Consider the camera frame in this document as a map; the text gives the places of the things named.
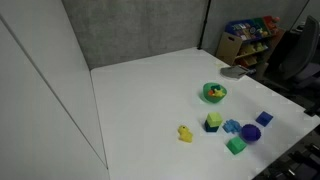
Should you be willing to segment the yellow-green block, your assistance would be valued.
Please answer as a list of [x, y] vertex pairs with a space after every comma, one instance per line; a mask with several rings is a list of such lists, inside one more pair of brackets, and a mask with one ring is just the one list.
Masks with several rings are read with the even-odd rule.
[[223, 119], [218, 112], [211, 112], [207, 115], [206, 121], [210, 127], [217, 127], [221, 125]]

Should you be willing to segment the teal toy in bowl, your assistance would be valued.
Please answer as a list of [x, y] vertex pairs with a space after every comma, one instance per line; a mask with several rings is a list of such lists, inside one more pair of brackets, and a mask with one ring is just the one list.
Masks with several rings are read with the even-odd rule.
[[211, 86], [211, 90], [221, 90], [221, 86], [220, 85], [213, 85]]

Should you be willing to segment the green plastic bowl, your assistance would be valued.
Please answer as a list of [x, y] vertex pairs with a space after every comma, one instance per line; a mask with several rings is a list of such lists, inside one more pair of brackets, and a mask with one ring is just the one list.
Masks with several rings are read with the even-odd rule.
[[214, 82], [209, 82], [209, 83], [206, 83], [204, 86], [203, 86], [203, 96], [205, 97], [205, 99], [211, 103], [218, 103], [219, 101], [221, 101], [226, 95], [227, 95], [227, 90], [224, 86], [220, 85], [221, 86], [221, 89], [223, 89], [224, 93], [226, 94], [224, 97], [214, 97], [213, 94], [214, 94], [214, 91], [211, 90], [211, 86], [213, 85], [220, 85], [218, 83], [214, 83]]

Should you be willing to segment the dark teal block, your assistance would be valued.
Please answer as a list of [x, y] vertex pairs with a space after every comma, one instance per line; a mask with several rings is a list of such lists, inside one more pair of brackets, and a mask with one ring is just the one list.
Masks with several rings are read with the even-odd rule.
[[205, 121], [204, 123], [205, 131], [206, 132], [217, 132], [220, 126], [210, 126], [208, 121]]

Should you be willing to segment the green cube block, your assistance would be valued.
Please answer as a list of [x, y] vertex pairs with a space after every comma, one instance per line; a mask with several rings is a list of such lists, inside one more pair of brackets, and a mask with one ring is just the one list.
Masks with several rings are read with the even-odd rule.
[[230, 139], [227, 143], [227, 148], [232, 152], [233, 155], [242, 152], [246, 146], [247, 144], [239, 136]]

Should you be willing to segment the blue cube block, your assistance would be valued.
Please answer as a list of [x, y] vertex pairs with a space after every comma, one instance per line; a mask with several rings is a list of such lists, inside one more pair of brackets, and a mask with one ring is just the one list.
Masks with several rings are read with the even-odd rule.
[[263, 111], [257, 118], [256, 122], [259, 123], [260, 125], [266, 127], [271, 120], [273, 119], [273, 116], [270, 115], [269, 113]]

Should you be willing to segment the yellow duck toy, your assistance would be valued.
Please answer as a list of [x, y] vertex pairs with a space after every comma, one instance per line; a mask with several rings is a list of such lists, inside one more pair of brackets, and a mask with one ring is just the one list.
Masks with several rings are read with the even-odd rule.
[[178, 128], [179, 139], [184, 142], [191, 143], [193, 139], [193, 134], [190, 132], [189, 128], [185, 125], [181, 125]]

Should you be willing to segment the yellow star toy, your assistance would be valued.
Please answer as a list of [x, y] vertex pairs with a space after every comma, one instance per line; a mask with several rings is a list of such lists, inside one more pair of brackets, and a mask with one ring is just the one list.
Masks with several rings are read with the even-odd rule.
[[224, 97], [226, 94], [224, 93], [223, 89], [214, 89], [214, 97]]

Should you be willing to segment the black vertical pole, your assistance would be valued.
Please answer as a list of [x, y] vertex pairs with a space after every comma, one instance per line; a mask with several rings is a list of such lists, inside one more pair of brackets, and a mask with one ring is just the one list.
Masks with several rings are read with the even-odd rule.
[[198, 50], [202, 49], [203, 37], [204, 37], [206, 25], [207, 25], [208, 15], [209, 15], [209, 12], [210, 12], [211, 2], [212, 2], [212, 0], [208, 0], [207, 6], [206, 6], [205, 16], [204, 16], [204, 19], [203, 19], [203, 25], [202, 25], [202, 28], [201, 28], [201, 34], [200, 34], [199, 42], [198, 42], [198, 45], [197, 45], [197, 49]]

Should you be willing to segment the grey metal mounting plate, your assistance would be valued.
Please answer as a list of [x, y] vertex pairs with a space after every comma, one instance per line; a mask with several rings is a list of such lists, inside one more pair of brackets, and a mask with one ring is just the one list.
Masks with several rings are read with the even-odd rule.
[[248, 69], [241, 65], [224, 67], [220, 69], [220, 74], [223, 77], [231, 78], [231, 79], [240, 79], [247, 73], [248, 73]]

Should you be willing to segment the light blue toy figure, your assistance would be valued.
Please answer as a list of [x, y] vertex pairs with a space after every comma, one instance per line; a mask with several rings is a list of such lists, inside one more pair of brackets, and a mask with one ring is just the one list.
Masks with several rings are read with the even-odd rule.
[[238, 121], [230, 119], [224, 123], [223, 129], [227, 133], [239, 133], [242, 129], [242, 126], [240, 125], [240, 123]]

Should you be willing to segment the toy storage shelf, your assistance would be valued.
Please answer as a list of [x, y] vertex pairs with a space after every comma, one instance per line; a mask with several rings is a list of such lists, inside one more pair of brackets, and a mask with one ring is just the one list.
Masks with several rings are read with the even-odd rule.
[[267, 61], [284, 34], [279, 22], [280, 18], [273, 16], [228, 22], [216, 57], [230, 66], [246, 68]]

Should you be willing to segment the purple spiky ball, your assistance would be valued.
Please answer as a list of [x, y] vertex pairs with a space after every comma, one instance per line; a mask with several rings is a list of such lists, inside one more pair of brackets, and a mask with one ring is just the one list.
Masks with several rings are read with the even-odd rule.
[[261, 131], [253, 124], [246, 124], [241, 129], [241, 136], [245, 141], [255, 142], [260, 139]]

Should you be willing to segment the grey office chair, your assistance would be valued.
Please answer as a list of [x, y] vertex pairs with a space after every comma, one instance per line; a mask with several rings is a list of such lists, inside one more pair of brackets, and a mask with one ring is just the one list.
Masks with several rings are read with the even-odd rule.
[[265, 77], [287, 89], [319, 88], [319, 66], [312, 63], [319, 41], [319, 21], [308, 15], [303, 31], [288, 54], [270, 64]]

